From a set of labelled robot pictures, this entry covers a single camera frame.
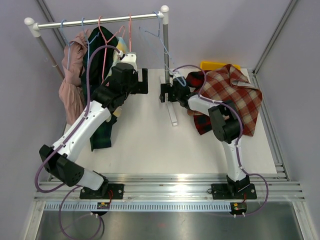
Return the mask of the red black plaid skirt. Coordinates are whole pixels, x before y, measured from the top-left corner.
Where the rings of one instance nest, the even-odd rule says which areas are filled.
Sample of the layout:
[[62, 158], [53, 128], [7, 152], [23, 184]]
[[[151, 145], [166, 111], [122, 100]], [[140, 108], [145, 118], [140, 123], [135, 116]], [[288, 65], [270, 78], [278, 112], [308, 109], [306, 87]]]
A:
[[[207, 77], [206, 77], [205, 90], [203, 90], [201, 94], [206, 98], [212, 99], [213, 97], [210, 96], [210, 94], [207, 91], [207, 89], [211, 87], [210, 81], [212, 80], [212, 78], [208, 76], [208, 72], [210, 72], [210, 70], [205, 70], [204, 72], [206, 73]], [[185, 80], [186, 80], [187, 86], [190, 88], [194, 88], [193, 91], [197, 93], [204, 83], [204, 74], [201, 71], [193, 71], [187, 75]], [[212, 130], [211, 121], [207, 115], [202, 113], [197, 113], [192, 110], [187, 110], [187, 114], [193, 117], [195, 128], [200, 135], [203, 135]]]

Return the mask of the pastel tie-dye garment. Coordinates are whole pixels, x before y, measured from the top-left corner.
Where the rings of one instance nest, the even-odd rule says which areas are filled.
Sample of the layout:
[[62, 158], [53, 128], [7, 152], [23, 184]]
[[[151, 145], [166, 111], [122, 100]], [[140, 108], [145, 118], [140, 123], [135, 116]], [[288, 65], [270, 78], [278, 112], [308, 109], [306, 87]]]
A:
[[[129, 49], [125, 43], [125, 40], [122, 37], [117, 37], [118, 43], [116, 48], [121, 51], [123, 54], [126, 54], [129, 52]], [[112, 55], [112, 65], [109, 69], [109, 72], [105, 78], [105, 80], [107, 79], [107, 77], [112, 75], [112, 67], [114, 67], [118, 62], [119, 62], [119, 57], [118, 57], [118, 52], [115, 50], [113, 55]], [[112, 114], [114, 117], [118, 118], [121, 115], [121, 107], [118, 107], [114, 113]]]

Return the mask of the dark green plaid skirt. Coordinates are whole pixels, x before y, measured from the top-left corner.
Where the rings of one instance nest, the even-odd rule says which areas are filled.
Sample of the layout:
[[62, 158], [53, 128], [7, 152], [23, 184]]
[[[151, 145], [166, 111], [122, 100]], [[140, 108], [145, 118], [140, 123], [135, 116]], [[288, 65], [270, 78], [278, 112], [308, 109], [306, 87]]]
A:
[[[109, 40], [114, 34], [105, 27], [96, 27], [88, 37], [89, 50], [83, 57], [83, 67], [86, 70], [88, 60], [92, 53], [105, 45], [105, 40]], [[102, 77], [107, 77], [113, 65], [113, 48], [107, 48], [107, 52], [100, 50], [93, 58], [89, 69], [89, 87], [92, 94], [102, 83]], [[103, 122], [90, 137], [91, 150], [110, 148], [112, 146], [111, 133], [113, 125], [117, 122], [117, 117], [112, 116], [109, 122]]]

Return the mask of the red beige plaid skirt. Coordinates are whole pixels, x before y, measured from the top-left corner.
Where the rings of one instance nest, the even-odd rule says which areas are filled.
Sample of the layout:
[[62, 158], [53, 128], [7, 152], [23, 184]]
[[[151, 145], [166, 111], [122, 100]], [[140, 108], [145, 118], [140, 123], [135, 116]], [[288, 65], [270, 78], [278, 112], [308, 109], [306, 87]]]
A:
[[233, 101], [244, 125], [243, 134], [255, 134], [259, 110], [263, 100], [262, 92], [254, 87], [248, 78], [234, 65], [226, 64], [216, 70], [193, 71], [186, 77], [186, 83], [194, 92], [217, 101]]

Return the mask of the pink hanger with plaid skirt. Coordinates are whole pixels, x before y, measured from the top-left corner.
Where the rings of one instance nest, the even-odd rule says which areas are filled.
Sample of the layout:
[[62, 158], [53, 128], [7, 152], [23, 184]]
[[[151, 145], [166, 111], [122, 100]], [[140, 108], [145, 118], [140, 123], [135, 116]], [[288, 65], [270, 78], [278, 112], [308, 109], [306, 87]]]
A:
[[129, 13], [129, 22], [128, 22], [128, 49], [129, 52], [132, 52], [132, 15]]

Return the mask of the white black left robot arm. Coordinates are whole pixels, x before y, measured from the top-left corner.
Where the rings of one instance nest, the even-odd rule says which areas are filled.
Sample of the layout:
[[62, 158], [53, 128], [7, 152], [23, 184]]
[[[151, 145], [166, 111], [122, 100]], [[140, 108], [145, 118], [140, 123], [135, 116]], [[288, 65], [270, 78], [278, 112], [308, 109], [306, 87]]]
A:
[[142, 69], [142, 80], [129, 63], [117, 63], [111, 76], [92, 93], [87, 108], [70, 129], [52, 146], [39, 150], [44, 169], [63, 184], [81, 186], [87, 199], [108, 195], [109, 181], [100, 173], [76, 163], [83, 147], [95, 131], [111, 118], [129, 95], [148, 93], [148, 69]]

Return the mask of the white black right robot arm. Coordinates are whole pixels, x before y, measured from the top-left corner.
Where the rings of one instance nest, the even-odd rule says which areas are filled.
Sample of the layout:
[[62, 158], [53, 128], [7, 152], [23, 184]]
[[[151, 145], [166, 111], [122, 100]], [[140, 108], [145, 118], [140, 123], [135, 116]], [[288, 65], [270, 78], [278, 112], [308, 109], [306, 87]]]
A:
[[241, 137], [243, 123], [234, 103], [230, 100], [212, 100], [191, 92], [175, 78], [172, 83], [160, 85], [159, 99], [178, 102], [181, 107], [204, 114], [210, 118], [214, 136], [223, 146], [227, 162], [226, 183], [213, 183], [208, 190], [214, 200], [242, 199], [251, 184], [250, 177], [241, 164]]

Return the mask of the pink pleated skirt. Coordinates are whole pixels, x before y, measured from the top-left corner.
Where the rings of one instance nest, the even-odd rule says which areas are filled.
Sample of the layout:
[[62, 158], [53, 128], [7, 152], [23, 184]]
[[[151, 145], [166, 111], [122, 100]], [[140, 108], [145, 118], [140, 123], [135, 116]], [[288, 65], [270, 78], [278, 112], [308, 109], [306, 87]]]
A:
[[[90, 29], [85, 30], [88, 37], [91, 32]], [[70, 70], [67, 70], [68, 47], [66, 46], [61, 61], [64, 79], [58, 91], [59, 98], [64, 105], [68, 125], [75, 123], [86, 106], [81, 76], [84, 72], [83, 57], [88, 48], [83, 31], [78, 33], [72, 41], [74, 44], [71, 46]]]

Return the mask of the blue hanger with pink skirt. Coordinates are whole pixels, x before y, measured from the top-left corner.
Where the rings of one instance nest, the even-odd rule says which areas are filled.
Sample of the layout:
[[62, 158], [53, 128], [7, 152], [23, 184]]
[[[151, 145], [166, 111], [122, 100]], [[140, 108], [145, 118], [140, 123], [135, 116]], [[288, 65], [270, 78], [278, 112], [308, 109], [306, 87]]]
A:
[[67, 20], [66, 19], [63, 19], [61, 22], [60, 22], [60, 33], [62, 35], [62, 38], [63, 40], [65, 41], [66, 43], [66, 46], [67, 46], [67, 49], [68, 49], [68, 53], [67, 53], [67, 70], [69, 71], [70, 70], [70, 66], [71, 66], [71, 46], [75, 43], [74, 41], [69, 41], [67, 40], [67, 37], [64, 33], [64, 23], [66, 22]]

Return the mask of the yellow plastic tray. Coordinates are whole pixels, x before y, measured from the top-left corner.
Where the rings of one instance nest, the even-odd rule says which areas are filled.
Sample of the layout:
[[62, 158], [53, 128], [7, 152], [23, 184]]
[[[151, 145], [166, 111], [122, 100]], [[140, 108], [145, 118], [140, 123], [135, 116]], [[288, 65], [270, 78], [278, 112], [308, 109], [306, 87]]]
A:
[[200, 68], [205, 71], [214, 71], [224, 67], [225, 65], [228, 65], [228, 64], [223, 62], [214, 62], [214, 61], [206, 61], [206, 60], [200, 62]]

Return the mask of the silver white clothes rack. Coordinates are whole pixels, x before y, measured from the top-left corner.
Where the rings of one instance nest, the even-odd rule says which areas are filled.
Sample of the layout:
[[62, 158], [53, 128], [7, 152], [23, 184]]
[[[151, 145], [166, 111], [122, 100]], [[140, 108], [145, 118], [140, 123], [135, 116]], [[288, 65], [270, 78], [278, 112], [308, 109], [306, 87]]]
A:
[[53, 57], [51, 51], [43, 40], [40, 30], [45, 29], [57, 29], [64, 27], [76, 27], [76, 26], [86, 26], [86, 25], [98, 25], [98, 24], [107, 24], [107, 23], [118, 23], [118, 22], [132, 22], [133, 20], [149, 20], [159, 18], [160, 25], [162, 26], [162, 37], [160, 41], [163, 43], [164, 49], [164, 76], [161, 77], [161, 80], [164, 80], [166, 83], [170, 80], [170, 64], [173, 60], [170, 57], [169, 53], [169, 7], [167, 5], [162, 5], [159, 12], [150, 13], [150, 14], [141, 14], [141, 15], [129, 15], [129, 16], [118, 16], [118, 17], [107, 17], [100, 19], [89, 19], [89, 20], [79, 20], [79, 21], [65, 21], [61, 22], [49, 22], [40, 24], [35, 22], [33, 18], [27, 17], [24, 19], [24, 24], [28, 27], [31, 34], [35, 39], [37, 39], [41, 48], [44, 50], [44, 53], [50, 59], [52, 67], [55, 68], [60, 76], [63, 79], [64, 73], [61, 68], [58, 66], [55, 58]]

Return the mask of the aluminium mounting rail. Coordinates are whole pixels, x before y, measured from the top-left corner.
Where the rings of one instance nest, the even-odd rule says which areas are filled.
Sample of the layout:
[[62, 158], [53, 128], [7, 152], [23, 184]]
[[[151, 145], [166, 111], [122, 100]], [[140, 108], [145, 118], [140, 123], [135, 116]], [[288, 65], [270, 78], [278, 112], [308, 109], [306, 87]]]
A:
[[[109, 174], [112, 184], [123, 184], [125, 201], [199, 202], [210, 200], [207, 190], [211, 184], [226, 183], [224, 174]], [[283, 172], [267, 174], [264, 178], [252, 176], [257, 200], [263, 201], [269, 192], [269, 201], [303, 202], [301, 184], [290, 181]]]

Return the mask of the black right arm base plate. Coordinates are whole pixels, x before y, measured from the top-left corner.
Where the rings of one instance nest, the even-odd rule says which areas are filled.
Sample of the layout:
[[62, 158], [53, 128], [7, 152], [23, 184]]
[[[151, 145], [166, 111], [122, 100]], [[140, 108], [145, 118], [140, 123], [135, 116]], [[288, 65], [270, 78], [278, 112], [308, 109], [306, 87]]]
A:
[[214, 200], [256, 200], [258, 198], [255, 185], [252, 183], [236, 192], [231, 192], [227, 183], [213, 183], [207, 189], [207, 193], [212, 195]]

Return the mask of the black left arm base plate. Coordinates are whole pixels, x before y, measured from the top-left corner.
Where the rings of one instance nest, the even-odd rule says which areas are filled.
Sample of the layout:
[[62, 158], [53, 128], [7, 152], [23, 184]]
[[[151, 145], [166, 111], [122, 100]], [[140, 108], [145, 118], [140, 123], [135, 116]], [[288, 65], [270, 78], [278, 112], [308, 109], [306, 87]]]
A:
[[122, 200], [124, 195], [124, 184], [105, 183], [98, 190], [84, 187], [80, 191], [79, 198], [82, 200]]

